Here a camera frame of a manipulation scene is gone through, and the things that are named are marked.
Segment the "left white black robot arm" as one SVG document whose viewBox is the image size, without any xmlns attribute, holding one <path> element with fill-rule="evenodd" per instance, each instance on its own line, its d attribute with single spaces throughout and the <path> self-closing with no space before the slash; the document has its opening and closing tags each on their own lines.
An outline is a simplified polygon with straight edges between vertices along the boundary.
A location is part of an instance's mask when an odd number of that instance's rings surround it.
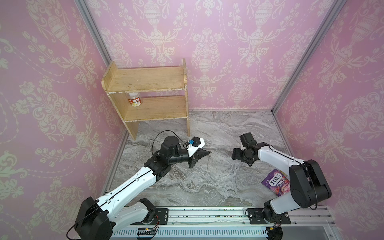
<svg viewBox="0 0 384 240">
<path fill-rule="evenodd" d="M 180 144 L 177 136 L 166 137 L 160 149 L 131 178 L 97 199 L 85 199 L 70 229 L 81 240 L 108 240 L 113 233 L 141 223 L 153 224 L 154 227 L 144 234 L 155 236 L 160 225 L 155 205 L 146 198 L 132 206 L 128 206 L 128 203 L 168 174 L 172 165 L 188 163 L 192 169 L 200 159 L 210 154 L 204 146 L 204 139 L 199 137 L 192 138 L 184 145 Z"/>
</svg>

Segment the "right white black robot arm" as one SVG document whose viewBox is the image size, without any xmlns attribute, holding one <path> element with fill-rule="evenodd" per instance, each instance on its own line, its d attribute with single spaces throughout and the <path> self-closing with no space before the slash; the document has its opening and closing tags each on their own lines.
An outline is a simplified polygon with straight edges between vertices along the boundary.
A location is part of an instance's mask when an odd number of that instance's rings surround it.
<svg viewBox="0 0 384 240">
<path fill-rule="evenodd" d="M 273 146 L 257 143 L 252 133 L 240 136 L 244 149 L 234 148 L 233 160 L 252 166 L 256 161 L 268 163 L 290 181 L 290 190 L 267 201 L 263 215 L 266 222 L 276 224 L 285 213 L 317 206 L 332 196 L 331 188 L 318 162 L 301 160 L 286 155 Z"/>
</svg>

